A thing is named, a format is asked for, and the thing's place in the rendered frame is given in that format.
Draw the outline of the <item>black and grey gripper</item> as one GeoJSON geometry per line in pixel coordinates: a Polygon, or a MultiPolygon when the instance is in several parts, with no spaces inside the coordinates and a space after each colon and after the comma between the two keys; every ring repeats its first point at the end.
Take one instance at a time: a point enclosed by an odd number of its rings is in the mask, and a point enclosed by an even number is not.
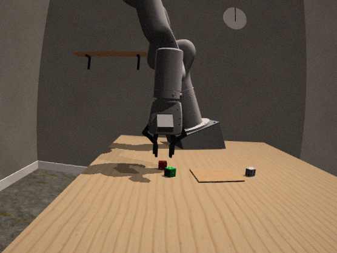
{"type": "Polygon", "coordinates": [[[172,100],[154,100],[151,102],[150,112],[149,112],[149,121],[147,126],[142,131],[142,134],[145,135],[153,143],[153,154],[155,157],[158,156],[158,134],[161,135],[170,135],[171,142],[169,145],[169,158],[172,158],[175,152],[175,145],[183,138],[187,136],[183,126],[182,126],[182,107],[179,101],[172,100]],[[156,126],[156,116],[157,113],[173,113],[173,132],[157,132],[156,126]],[[148,133],[154,134],[153,136],[148,133]],[[180,134],[180,135],[179,135],[180,134]],[[175,137],[175,135],[179,135],[175,137]]]}

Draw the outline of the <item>tan textured mat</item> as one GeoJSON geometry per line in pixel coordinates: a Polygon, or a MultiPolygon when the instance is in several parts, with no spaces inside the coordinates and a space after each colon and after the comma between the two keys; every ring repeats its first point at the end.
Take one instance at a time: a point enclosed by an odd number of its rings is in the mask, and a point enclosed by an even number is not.
{"type": "Polygon", "coordinates": [[[231,169],[191,169],[199,183],[245,182],[231,169]]]}

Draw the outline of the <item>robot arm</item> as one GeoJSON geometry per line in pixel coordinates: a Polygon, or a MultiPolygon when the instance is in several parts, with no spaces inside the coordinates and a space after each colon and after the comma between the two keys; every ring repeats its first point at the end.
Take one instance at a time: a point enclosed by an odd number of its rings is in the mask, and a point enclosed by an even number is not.
{"type": "MultiPolygon", "coordinates": [[[[206,127],[210,120],[201,118],[190,79],[195,46],[186,39],[176,41],[161,0],[123,1],[136,8],[142,31],[149,41],[147,63],[155,70],[153,97],[181,103],[186,133],[206,127]]],[[[173,114],[157,113],[156,125],[157,132],[173,132],[173,114]]]]}

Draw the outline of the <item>dark red die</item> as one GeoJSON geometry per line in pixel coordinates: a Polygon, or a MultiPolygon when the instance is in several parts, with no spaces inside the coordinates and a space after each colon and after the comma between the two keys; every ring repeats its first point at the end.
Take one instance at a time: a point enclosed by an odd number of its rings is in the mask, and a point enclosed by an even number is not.
{"type": "Polygon", "coordinates": [[[164,170],[165,167],[167,167],[167,161],[159,160],[158,169],[164,170]]]}

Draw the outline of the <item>green die with white pips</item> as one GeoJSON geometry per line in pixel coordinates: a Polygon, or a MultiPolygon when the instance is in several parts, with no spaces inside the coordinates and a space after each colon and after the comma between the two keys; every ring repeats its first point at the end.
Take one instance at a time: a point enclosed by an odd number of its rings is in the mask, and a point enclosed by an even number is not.
{"type": "Polygon", "coordinates": [[[167,177],[174,177],[176,176],[176,168],[174,167],[165,167],[164,168],[164,175],[167,177]]]}

